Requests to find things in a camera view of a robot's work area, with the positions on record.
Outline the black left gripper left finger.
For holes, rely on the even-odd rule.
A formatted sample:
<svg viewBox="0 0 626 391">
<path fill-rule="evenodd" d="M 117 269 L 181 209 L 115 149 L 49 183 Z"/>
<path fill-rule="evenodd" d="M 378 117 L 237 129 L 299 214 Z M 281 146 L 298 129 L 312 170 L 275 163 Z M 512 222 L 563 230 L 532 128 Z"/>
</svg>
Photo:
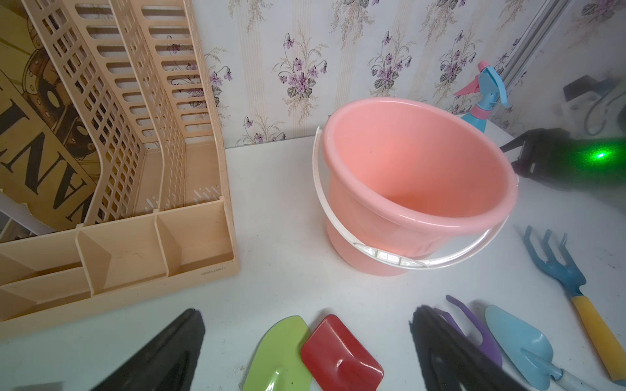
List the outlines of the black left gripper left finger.
<svg viewBox="0 0 626 391">
<path fill-rule="evenodd" d="M 205 335 L 200 311 L 187 309 L 95 390 L 189 390 Z"/>
</svg>

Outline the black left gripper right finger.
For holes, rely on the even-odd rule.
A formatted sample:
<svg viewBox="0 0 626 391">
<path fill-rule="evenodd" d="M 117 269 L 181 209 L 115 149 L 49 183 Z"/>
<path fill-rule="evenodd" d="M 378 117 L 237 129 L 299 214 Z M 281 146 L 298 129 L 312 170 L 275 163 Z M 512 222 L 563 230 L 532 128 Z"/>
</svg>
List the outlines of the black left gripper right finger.
<svg viewBox="0 0 626 391">
<path fill-rule="evenodd" d="M 409 326 L 426 389 L 524 389 L 430 306 L 417 307 Z"/>
</svg>

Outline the light blue trowel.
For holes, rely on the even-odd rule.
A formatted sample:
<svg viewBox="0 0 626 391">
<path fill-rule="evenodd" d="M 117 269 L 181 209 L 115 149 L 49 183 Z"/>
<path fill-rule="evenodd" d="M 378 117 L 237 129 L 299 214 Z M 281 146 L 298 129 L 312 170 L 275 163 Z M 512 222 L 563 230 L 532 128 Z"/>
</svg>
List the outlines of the light blue trowel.
<svg viewBox="0 0 626 391">
<path fill-rule="evenodd" d="M 533 388 L 547 390 L 551 384 L 556 384 L 565 390 L 594 390 L 593 386 L 553 364 L 553 347 L 536 327 L 498 306 L 488 306 L 485 319 L 500 348 Z"/>
</svg>

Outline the green trowel wooden handle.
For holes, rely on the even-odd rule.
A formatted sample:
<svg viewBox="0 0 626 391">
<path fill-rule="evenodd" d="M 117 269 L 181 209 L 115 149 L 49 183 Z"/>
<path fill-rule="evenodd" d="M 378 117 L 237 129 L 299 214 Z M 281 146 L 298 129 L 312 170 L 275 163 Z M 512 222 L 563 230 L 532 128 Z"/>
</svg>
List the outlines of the green trowel wooden handle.
<svg viewBox="0 0 626 391">
<path fill-rule="evenodd" d="M 300 316 L 290 316 L 272 326 L 263 336 L 249 367 L 244 390 L 311 389 L 312 374 L 301 358 L 311 336 Z"/>
</svg>

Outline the teal fork yellow handle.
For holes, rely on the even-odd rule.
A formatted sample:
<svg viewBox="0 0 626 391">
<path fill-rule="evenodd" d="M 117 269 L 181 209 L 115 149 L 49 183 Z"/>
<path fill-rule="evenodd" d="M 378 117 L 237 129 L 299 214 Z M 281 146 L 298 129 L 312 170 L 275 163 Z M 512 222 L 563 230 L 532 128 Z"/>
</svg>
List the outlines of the teal fork yellow handle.
<svg viewBox="0 0 626 391">
<path fill-rule="evenodd" d="M 552 231 L 547 230 L 541 240 L 541 247 L 547 256 L 545 260 L 539 256 L 531 242 L 532 234 L 533 227 L 527 226 L 523 234 L 523 244 L 531 260 L 543 273 L 557 280 L 563 287 L 571 299 L 585 332 L 601 359 L 609 378 L 613 383 L 625 386 L 625 349 L 590 299 L 580 290 L 582 286 L 586 285 L 587 280 L 567 249 L 568 235 L 562 236 L 558 246 L 564 260 L 561 263 L 550 246 Z"/>
</svg>

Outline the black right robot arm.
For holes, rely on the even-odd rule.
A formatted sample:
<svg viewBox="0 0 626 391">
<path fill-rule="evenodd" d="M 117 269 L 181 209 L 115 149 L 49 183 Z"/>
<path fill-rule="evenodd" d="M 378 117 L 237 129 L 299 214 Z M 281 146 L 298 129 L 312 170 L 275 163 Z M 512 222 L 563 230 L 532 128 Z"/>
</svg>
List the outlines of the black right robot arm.
<svg viewBox="0 0 626 391">
<path fill-rule="evenodd" d="M 625 212 L 625 138 L 573 138 L 566 130 L 528 130 L 502 145 L 518 149 L 518 176 L 563 191 L 588 192 Z"/>
</svg>

